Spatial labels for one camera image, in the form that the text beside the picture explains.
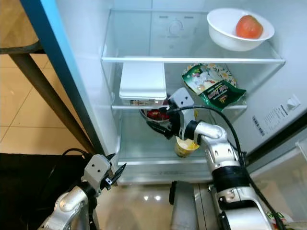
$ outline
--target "refrigerator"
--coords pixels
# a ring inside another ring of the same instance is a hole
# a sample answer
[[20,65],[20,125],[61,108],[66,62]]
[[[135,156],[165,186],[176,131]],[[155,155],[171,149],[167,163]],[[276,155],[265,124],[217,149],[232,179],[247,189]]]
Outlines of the refrigerator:
[[[265,194],[272,199],[279,194],[280,210],[300,206],[301,214],[295,215],[303,218],[304,213],[306,218],[307,1],[21,2],[96,152],[116,153],[114,172],[127,163],[119,185],[212,179],[201,149],[179,158],[175,138],[154,132],[139,107],[122,103],[118,92],[123,64],[163,62],[166,90],[172,94],[184,87],[181,74],[188,65],[215,63],[247,90],[241,104],[223,112],[248,153],[249,171]],[[217,8],[257,13],[272,23],[275,34],[251,51],[225,50],[208,33],[207,14]],[[195,98],[195,103],[203,102]],[[212,121],[204,111],[200,116]],[[219,117],[215,121],[226,128]],[[295,197],[301,198],[300,204]]]

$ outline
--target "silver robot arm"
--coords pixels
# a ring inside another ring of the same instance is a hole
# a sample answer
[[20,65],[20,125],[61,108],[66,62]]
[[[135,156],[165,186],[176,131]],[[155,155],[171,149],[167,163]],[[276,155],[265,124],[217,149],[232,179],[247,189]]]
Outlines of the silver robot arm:
[[126,166],[121,166],[110,179],[109,161],[114,155],[94,155],[84,169],[82,182],[57,199],[52,214],[42,223],[39,230],[98,230],[94,210],[97,205],[96,198],[100,196],[102,189],[111,188]]
[[[194,101],[185,88],[178,89],[169,98],[170,108],[193,106]],[[171,127],[160,131],[166,137],[176,135],[192,139],[205,152],[213,183],[209,190],[220,227],[225,230],[271,230],[256,192],[249,184],[245,169],[227,140],[226,131],[217,125],[196,122],[191,109],[181,110],[170,118]]]

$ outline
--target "green snack bag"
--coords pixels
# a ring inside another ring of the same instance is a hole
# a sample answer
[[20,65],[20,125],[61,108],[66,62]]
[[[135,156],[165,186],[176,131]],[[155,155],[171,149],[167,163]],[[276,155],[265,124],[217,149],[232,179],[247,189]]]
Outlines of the green snack bag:
[[182,78],[207,105],[220,111],[237,102],[246,92],[236,88],[236,80],[228,70],[215,64],[189,66]]

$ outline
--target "barcode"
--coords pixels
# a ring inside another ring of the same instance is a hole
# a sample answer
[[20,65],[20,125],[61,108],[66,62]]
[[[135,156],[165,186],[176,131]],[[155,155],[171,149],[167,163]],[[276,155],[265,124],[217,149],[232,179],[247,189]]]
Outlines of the barcode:
[[259,130],[261,136],[264,136],[265,133],[263,132],[263,129],[260,127],[259,122],[258,122],[258,120],[256,119],[255,116],[253,116],[253,121],[254,121],[257,129]]

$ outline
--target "white bowl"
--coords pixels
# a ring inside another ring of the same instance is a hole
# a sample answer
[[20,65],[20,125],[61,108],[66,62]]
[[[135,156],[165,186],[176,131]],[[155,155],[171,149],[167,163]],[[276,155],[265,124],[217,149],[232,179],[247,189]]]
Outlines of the white bowl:
[[[258,39],[247,39],[236,36],[236,25],[245,15],[255,17],[263,27],[263,32]],[[232,51],[247,51],[256,48],[265,40],[274,35],[272,24],[261,16],[233,8],[220,8],[209,12],[209,35],[219,46]]]

